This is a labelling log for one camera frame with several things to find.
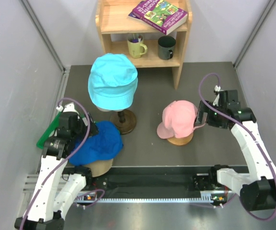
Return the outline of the pink baseball cap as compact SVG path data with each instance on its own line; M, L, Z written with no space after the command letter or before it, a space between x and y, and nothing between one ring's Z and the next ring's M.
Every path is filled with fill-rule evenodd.
M197 107L190 101L173 101L162 112L162 122L157 127L161 139L185 138L205 123L195 126Z

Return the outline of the blue baseball cap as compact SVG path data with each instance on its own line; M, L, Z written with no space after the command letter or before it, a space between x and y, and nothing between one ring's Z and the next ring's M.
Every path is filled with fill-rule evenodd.
M96 123L99 133L87 138L81 148L69 159L74 166L87 165L95 161L111 160L123 148L119 130L110 121Z

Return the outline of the cyan bucket hat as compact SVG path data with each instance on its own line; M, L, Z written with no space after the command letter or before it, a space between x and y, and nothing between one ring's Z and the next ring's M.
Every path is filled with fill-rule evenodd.
M88 78L92 103L103 109L129 108L138 87L138 71L124 54L107 53L98 57Z

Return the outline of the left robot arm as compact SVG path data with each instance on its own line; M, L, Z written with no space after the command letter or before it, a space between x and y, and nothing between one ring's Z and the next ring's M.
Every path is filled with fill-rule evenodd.
M41 167L32 199L22 217L15 220L17 230L61 230L67 212L81 190L93 186L88 167L66 167L77 147L89 135L98 134L89 113L62 112L58 117L56 134L44 142Z

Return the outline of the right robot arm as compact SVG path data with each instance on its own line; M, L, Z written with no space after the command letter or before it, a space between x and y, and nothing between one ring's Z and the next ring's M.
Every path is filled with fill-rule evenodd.
M256 117L249 107L241 107L236 90L214 89L216 98L201 99L196 122L229 129L245 158L249 176L242 176L227 165L209 170L208 184L218 190L223 186L236 193L247 211L276 209L276 166L259 134Z

